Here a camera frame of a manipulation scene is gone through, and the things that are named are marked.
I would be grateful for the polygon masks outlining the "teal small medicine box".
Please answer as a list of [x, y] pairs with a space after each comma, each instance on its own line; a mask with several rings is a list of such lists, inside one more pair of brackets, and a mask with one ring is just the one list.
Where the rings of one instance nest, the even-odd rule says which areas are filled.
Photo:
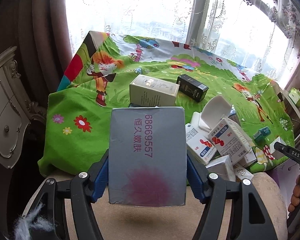
[[265, 139], [269, 135], [271, 135], [271, 131], [269, 127], [266, 126], [257, 130], [257, 132], [253, 135], [253, 140], [255, 142], [259, 142]]

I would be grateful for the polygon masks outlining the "grey box pink print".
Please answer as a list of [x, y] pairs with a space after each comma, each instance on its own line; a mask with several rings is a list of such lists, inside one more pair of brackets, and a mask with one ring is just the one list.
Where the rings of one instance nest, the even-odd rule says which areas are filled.
[[110, 204], [183, 206], [187, 146], [182, 107], [115, 108], [110, 116]]

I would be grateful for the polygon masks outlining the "white medicine box red figure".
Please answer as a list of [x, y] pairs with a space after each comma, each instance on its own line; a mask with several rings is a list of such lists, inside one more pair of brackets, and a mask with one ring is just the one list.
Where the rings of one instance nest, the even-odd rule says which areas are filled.
[[217, 153], [215, 146], [191, 124], [186, 124], [185, 130], [187, 149], [199, 162], [207, 165]]

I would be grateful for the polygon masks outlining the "white plastic device box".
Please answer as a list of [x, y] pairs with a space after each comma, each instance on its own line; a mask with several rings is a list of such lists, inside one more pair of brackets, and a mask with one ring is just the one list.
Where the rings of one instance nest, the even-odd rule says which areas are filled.
[[222, 95], [218, 95], [210, 99], [200, 113], [193, 113], [190, 124], [209, 133], [223, 117], [228, 117], [231, 111], [232, 105]]

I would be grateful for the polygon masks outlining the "beige tall carton box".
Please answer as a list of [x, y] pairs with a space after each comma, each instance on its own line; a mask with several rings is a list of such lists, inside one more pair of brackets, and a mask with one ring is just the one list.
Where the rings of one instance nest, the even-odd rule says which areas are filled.
[[130, 103], [140, 107], [172, 107], [179, 85], [139, 74], [129, 84]]

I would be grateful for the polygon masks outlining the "white long orange-print box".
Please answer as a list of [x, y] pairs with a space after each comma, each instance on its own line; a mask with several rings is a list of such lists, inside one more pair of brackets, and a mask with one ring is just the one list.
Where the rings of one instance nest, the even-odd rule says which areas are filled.
[[235, 164], [233, 166], [234, 173], [236, 176], [236, 179], [238, 181], [242, 181], [243, 179], [249, 179], [252, 180], [254, 175], [250, 173], [247, 169], [245, 169], [243, 166], [239, 165], [239, 163]]

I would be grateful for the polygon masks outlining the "white box blue end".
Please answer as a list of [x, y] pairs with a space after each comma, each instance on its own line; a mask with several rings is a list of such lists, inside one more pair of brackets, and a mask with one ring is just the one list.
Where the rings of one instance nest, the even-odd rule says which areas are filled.
[[236, 181], [236, 175], [229, 155], [210, 161], [206, 168], [210, 173], [216, 173], [224, 180]]

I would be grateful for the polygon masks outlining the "white curved shelf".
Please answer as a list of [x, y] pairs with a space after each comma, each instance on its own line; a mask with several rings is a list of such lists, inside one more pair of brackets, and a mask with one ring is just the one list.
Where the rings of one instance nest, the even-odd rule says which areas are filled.
[[300, 122], [300, 108], [298, 108], [294, 102], [292, 101], [292, 99], [289, 97], [288, 92], [284, 89], [280, 89], [281, 94], [283, 96], [283, 98], [289, 103], [290, 108], [293, 110], [294, 115], [297, 116], [297, 120]]

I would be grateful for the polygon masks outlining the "green cartoon print cloth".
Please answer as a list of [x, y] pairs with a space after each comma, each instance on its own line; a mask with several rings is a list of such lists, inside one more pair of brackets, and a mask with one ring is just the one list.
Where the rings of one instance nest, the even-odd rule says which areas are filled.
[[44, 154], [38, 161], [43, 176], [55, 168], [77, 174], [102, 158], [109, 145], [111, 110], [129, 106], [129, 85], [140, 74], [173, 83], [186, 74], [208, 87], [201, 102], [177, 95], [175, 105], [184, 108], [186, 122], [221, 95], [234, 106], [248, 135], [268, 127], [271, 134], [260, 146], [263, 155], [249, 167], [251, 173], [285, 162], [285, 157], [270, 156], [269, 146], [276, 138], [295, 144], [279, 87], [265, 75], [188, 44], [90, 31], [57, 91], [49, 95]]

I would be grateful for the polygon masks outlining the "green tissue pack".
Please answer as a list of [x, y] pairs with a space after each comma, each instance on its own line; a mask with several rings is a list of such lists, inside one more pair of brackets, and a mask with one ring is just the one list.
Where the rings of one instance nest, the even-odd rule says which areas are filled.
[[293, 101], [294, 105], [300, 108], [300, 90], [292, 87], [288, 93], [288, 96]]

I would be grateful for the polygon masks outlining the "cream carved dresser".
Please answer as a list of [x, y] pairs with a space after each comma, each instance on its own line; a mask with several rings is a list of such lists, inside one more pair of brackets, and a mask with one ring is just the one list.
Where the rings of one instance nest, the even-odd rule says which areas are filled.
[[46, 109], [30, 100], [14, 59], [16, 46], [0, 54], [0, 164], [11, 169], [19, 160], [32, 120], [46, 122]]

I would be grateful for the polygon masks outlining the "black small carton box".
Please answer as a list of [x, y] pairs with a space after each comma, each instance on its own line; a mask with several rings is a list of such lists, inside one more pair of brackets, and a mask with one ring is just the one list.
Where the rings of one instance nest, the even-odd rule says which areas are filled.
[[179, 85], [180, 92], [196, 102], [201, 102], [209, 89], [208, 86], [186, 74], [179, 75], [176, 84]]

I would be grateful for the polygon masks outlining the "white lace sheer curtain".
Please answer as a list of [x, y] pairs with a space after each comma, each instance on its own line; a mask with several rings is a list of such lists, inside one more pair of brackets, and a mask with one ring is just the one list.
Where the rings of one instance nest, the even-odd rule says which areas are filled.
[[70, 46], [104, 31], [190, 44], [282, 86], [300, 76], [300, 9], [293, 0], [65, 0]]

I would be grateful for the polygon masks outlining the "mauve left curtain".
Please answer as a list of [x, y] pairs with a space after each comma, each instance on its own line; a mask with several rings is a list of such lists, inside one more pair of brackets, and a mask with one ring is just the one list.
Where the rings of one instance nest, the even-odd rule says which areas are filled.
[[47, 105], [72, 59], [65, 0], [0, 0], [0, 54], [13, 46], [30, 99]]

